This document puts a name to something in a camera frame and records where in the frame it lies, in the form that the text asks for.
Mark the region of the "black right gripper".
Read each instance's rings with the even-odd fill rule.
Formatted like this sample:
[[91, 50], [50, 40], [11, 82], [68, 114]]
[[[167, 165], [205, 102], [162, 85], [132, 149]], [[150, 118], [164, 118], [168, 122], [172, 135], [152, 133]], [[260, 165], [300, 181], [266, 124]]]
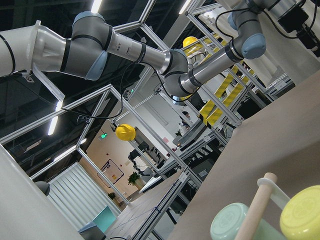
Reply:
[[309, 15], [302, 9], [301, 6], [296, 5], [292, 10], [284, 14], [278, 23], [283, 27], [287, 33], [296, 31], [296, 38], [299, 39], [303, 45], [309, 50], [319, 50], [320, 40], [317, 38], [316, 34], [312, 30], [317, 16], [317, 8], [319, 6], [315, 5], [313, 18], [311, 25], [306, 24]]

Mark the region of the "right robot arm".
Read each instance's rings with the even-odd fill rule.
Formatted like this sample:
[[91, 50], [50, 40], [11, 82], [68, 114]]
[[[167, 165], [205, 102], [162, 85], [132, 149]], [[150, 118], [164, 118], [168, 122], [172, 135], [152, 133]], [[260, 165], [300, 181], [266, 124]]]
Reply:
[[98, 80], [109, 53], [138, 64], [151, 65], [164, 77], [166, 90], [185, 97], [205, 82], [243, 59], [253, 60], [266, 51], [266, 39], [258, 19], [271, 13], [283, 34], [296, 32], [296, 38], [316, 56], [320, 41], [306, 25], [308, 15], [294, 0], [242, 0], [228, 13], [229, 25], [238, 32], [205, 63], [188, 68], [186, 56], [178, 50], [159, 51], [114, 31], [98, 13], [79, 13], [72, 25], [72, 36], [65, 39], [41, 25], [37, 30], [32, 67], [45, 72], [61, 72], [87, 80]]

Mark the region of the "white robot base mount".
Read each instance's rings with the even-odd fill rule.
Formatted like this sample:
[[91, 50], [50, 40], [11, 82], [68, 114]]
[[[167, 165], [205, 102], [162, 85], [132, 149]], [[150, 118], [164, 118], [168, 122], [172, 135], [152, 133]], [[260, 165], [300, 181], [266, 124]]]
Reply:
[[30, 71], [61, 69], [67, 39], [37, 20], [34, 25], [0, 32], [0, 76]]

